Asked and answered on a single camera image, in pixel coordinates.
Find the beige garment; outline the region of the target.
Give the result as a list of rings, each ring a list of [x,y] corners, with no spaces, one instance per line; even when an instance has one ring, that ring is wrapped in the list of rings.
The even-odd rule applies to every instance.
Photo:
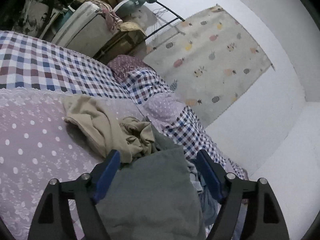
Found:
[[[68,96],[63,107],[65,122],[75,125],[91,149],[104,158],[116,150],[120,162],[129,164],[157,152],[152,124],[147,120],[133,116],[118,119],[105,101],[87,95]]]

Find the checked purple rolled quilt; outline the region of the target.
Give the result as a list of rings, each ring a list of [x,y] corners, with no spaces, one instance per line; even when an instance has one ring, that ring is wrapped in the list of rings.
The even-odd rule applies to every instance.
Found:
[[[193,110],[149,65],[138,58],[120,55],[107,66],[153,126],[183,147],[188,161],[195,162],[197,153],[205,150],[226,172],[233,172],[241,179],[248,178],[247,171],[220,151]]]

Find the white suitcase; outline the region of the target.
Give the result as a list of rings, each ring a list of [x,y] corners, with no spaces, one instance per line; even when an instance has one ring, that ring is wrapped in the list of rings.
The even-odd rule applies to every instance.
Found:
[[[57,31],[52,43],[93,57],[114,35],[103,16],[102,10],[94,3],[83,3]]]

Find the checked purple bed sheet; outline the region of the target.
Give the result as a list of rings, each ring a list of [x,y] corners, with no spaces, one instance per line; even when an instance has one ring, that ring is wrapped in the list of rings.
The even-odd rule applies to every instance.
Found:
[[[77,179],[101,157],[65,122],[63,100],[101,99],[117,120],[141,118],[111,70],[43,40],[1,32],[1,219],[15,239],[27,239],[48,181]]]

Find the grey-green garment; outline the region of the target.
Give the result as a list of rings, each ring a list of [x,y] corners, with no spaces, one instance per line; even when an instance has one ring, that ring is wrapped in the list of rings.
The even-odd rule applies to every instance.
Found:
[[[97,210],[111,239],[205,239],[183,148],[152,129],[154,153],[116,173]]]

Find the black metal rack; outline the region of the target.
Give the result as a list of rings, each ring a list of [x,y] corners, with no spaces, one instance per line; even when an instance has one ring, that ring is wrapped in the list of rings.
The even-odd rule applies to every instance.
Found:
[[[152,4],[146,3],[144,7],[148,17],[145,24],[145,40],[155,38],[156,35],[174,27],[175,24],[185,21],[185,18],[159,1]]]

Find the green white plush toy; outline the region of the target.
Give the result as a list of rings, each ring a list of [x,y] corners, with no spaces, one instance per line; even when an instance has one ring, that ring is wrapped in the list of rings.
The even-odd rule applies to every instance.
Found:
[[[155,3],[157,0],[122,0],[113,9],[119,18],[125,18],[139,10],[145,3]]]

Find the blue denim garment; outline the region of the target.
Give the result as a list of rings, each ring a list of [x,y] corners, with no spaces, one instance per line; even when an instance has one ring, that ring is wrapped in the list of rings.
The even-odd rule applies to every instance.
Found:
[[[205,226],[214,224],[218,214],[218,202],[211,196],[203,176],[197,171],[194,161],[186,161],[190,182],[197,191]]]

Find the pineapple print curtain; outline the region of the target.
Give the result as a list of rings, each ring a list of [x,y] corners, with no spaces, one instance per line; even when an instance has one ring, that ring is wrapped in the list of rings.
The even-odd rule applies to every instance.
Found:
[[[216,5],[155,37],[144,62],[209,126],[272,66],[250,33]]]

